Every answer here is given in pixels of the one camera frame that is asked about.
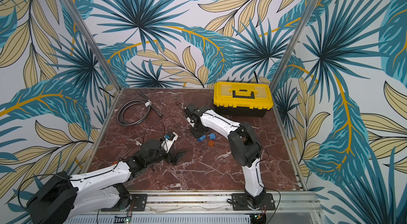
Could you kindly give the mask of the orange lego brick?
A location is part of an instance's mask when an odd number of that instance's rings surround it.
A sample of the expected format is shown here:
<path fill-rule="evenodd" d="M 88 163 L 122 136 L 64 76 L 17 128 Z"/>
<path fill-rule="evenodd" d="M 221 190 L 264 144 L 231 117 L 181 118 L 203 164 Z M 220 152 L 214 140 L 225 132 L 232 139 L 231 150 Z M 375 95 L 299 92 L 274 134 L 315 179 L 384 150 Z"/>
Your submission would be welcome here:
<path fill-rule="evenodd" d="M 210 140 L 210 141 L 208 142 L 208 146 L 214 147 L 214 145 L 215 145 L 215 141 L 214 141 L 214 140 Z"/>

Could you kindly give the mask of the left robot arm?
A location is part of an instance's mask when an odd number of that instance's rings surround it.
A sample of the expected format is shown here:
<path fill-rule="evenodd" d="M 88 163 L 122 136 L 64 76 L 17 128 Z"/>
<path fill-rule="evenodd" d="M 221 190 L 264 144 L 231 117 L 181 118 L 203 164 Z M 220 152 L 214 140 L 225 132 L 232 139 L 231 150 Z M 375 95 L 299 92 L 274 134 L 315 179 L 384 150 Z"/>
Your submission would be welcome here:
<path fill-rule="evenodd" d="M 185 152 L 172 151 L 173 142 L 152 139 L 134 155 L 106 168 L 72 176 L 66 172 L 53 175 L 26 204 L 32 222 L 62 224 L 91 211 L 129 211 L 135 200 L 125 183 L 162 161 L 178 164 Z"/>

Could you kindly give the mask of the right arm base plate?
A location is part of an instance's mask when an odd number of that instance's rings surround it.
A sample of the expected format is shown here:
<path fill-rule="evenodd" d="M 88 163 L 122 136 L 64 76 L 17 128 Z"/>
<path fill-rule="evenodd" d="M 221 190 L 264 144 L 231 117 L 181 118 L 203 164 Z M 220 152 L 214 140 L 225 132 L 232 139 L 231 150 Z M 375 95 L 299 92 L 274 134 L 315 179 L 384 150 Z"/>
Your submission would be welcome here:
<path fill-rule="evenodd" d="M 275 210 L 275 200 L 272 194 L 266 193 L 258 197 L 252 197 L 246 193 L 233 193 L 227 200 L 234 211 L 260 211 Z"/>

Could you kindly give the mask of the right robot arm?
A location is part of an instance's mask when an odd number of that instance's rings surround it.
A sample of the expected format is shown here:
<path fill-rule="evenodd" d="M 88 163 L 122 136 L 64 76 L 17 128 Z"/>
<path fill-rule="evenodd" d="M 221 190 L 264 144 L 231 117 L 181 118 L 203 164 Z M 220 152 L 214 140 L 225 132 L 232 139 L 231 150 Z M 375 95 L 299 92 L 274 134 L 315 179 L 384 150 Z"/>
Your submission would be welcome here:
<path fill-rule="evenodd" d="M 213 130 L 227 139 L 234 160 L 242 167 L 246 204 L 253 210 L 261 208 L 267 194 L 260 170 L 263 147 L 251 124 L 234 122 L 206 106 L 189 104 L 181 109 L 195 138 Z"/>

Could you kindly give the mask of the dark blue lego brick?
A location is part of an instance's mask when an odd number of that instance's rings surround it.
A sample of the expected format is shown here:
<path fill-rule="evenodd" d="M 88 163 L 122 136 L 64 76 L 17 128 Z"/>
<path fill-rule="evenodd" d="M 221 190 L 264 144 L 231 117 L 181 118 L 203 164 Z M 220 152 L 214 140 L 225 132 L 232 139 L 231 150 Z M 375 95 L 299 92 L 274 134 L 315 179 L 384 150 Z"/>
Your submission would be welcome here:
<path fill-rule="evenodd" d="M 206 135 L 202 135 L 201 137 L 199 137 L 197 140 L 199 141 L 199 142 L 202 142 L 202 141 L 204 141 L 206 139 Z"/>

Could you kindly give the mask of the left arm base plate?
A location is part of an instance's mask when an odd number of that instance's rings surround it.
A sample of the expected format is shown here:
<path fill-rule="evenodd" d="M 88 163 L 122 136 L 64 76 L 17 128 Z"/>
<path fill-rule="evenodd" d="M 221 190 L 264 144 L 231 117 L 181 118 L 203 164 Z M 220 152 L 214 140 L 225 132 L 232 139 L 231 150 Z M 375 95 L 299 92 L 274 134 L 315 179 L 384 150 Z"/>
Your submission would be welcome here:
<path fill-rule="evenodd" d="M 111 208 L 102 208 L 102 212 L 113 212 L 113 211 L 136 211 L 142 212 L 145 211 L 147 203 L 147 194 L 131 194 L 129 196 L 125 196 L 123 199 L 120 198 L 118 203 L 116 203 Z"/>

